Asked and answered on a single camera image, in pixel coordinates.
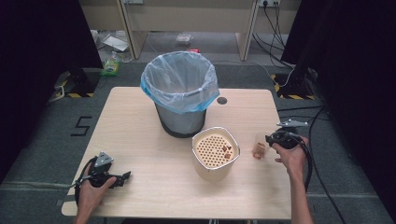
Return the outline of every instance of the floor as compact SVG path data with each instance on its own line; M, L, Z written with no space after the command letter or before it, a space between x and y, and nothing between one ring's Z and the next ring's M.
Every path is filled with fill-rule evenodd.
M179 34L191 35L189 43L178 43ZM97 47L102 61L105 61L110 55L112 48L103 45L100 41L107 33L99 34ZM271 44L273 38L271 35L260 35L260 38L266 43ZM282 35L283 40L287 41L287 36ZM273 45L282 48L282 45L276 43ZM160 54L175 50L199 49L201 53L213 64L226 65L254 65L253 70L241 70L253 75L254 73L266 73L266 67L284 66L271 60L268 53L263 52L260 46L252 40L249 55L246 62L241 62L239 52L236 47L236 39L233 34L211 34L211 33L163 33L151 32L148 34L142 55L138 60L128 59L127 53L119 52L118 55L126 63L141 66L140 63L148 63ZM281 51L275 48L271 49L276 57L281 55ZM97 88L107 88L111 84L109 79L105 83L99 83ZM297 118L308 119L318 113L323 102L321 96L317 93L316 100L285 100L277 99L276 107L281 119ZM57 124L62 117L67 117L67 109L74 103L70 101L60 101L54 104L46 111L42 120L41 127L32 145L24 150L15 162L8 176L0 186L0 224L12 223L71 223L71 217L64 217L61 213L62 202L66 193L66 179L73 177L62 177L67 173L68 167L76 167L79 164L78 158L82 156L84 148L79 149L76 153L70 154L69 151L75 150L75 145L86 146L89 142L87 138L79 138L75 142L62 139L62 134L68 134L68 122L63 121ZM83 99L79 104L85 104L89 99ZM100 111L92 112L92 109L82 107L74 113L84 115L84 113L94 113L94 117L99 117ZM376 196L370 182L364 172L353 158L350 158L347 148L345 148L340 133L337 132L335 124L331 121L331 112L324 111L320 113L313 127L312 133L309 129L303 129L302 135L311 136L311 147L315 152L316 171L310 183L307 193L312 214L317 223L343 223L340 216L345 220L344 223L393 223L386 209ZM54 133L53 128L57 128L57 135L49 145L49 135ZM56 156L49 156L51 152L40 151L41 146L57 148L62 146ZM32 160L31 153L40 153L39 159ZM121 223L122 218L103 218L96 217L90 223ZM290 223L287 220L259 220L253 223Z

